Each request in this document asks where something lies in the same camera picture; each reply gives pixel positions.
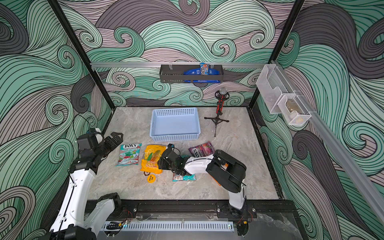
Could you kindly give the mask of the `yellow candy bag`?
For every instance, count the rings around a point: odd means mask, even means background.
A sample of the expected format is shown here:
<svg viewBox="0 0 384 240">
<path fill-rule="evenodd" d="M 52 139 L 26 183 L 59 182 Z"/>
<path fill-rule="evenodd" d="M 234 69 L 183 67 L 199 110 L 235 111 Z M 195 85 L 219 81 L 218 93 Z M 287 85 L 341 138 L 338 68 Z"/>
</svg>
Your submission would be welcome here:
<svg viewBox="0 0 384 240">
<path fill-rule="evenodd" d="M 152 174 L 161 174 L 163 170 L 159 167 L 159 160 L 167 149 L 162 145 L 147 145 L 141 162 L 141 171 Z"/>
</svg>

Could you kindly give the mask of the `teal candy bag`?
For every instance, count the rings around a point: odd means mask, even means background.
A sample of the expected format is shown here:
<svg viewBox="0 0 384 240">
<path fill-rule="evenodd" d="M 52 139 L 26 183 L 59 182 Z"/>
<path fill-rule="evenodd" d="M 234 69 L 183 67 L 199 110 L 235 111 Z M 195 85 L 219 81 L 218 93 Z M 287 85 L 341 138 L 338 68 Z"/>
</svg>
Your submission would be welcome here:
<svg viewBox="0 0 384 240">
<path fill-rule="evenodd" d="M 179 181 L 195 181 L 196 176 L 190 174 L 186 169 L 185 165 L 190 156 L 181 155 L 171 165 L 171 171 L 173 172 L 173 182 Z"/>
</svg>

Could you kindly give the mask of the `green Fox's candy bag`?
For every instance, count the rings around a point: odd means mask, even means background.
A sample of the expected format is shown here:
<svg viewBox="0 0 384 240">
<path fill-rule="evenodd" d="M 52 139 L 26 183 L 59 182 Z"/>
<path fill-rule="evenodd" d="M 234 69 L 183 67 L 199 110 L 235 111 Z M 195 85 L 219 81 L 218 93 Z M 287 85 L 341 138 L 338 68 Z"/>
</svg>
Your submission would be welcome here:
<svg viewBox="0 0 384 240">
<path fill-rule="evenodd" d="M 124 144 L 120 147 L 120 155 L 116 166 L 137 165 L 142 144 Z"/>
</svg>

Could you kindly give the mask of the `purple Fox's berries bag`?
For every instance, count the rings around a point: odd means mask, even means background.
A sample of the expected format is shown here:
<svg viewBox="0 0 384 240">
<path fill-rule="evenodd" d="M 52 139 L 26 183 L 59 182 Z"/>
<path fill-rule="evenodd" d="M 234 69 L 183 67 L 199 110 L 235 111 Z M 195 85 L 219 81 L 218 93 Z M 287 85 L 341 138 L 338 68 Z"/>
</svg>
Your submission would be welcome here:
<svg viewBox="0 0 384 240">
<path fill-rule="evenodd" d="M 215 153 L 215 149 L 210 141 L 195 147 L 191 147 L 189 148 L 189 151 L 195 158 L 207 157 Z"/>
</svg>

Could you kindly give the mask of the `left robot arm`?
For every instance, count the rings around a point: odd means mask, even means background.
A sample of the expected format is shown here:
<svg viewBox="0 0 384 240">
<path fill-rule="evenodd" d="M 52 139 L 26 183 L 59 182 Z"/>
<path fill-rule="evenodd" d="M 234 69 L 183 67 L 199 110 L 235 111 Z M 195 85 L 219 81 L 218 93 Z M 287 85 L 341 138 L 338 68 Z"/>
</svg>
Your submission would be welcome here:
<svg viewBox="0 0 384 240">
<path fill-rule="evenodd" d="M 122 133 L 104 137 L 100 129 L 91 128 L 77 138 L 78 157 L 69 168 L 69 185 L 62 206 L 42 240 L 95 240 L 111 214 L 122 212 L 118 193 L 102 196 L 94 210 L 85 217 L 91 185 L 102 161 L 123 142 Z"/>
</svg>

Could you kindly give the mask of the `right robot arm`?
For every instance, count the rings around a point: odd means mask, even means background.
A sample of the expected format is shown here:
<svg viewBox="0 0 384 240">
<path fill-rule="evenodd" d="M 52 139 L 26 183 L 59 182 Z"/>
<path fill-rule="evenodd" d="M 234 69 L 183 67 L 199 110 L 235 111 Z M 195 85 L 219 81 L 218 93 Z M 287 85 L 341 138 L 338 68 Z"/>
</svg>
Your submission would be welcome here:
<svg viewBox="0 0 384 240">
<path fill-rule="evenodd" d="M 206 157 L 181 157 L 174 151 L 173 145 L 167 148 L 158 161 L 159 168 L 172 171 L 176 175 L 186 176 L 209 174 L 229 193 L 229 205 L 242 210 L 245 201 L 244 179 L 247 167 L 222 150 L 216 150 Z"/>
</svg>

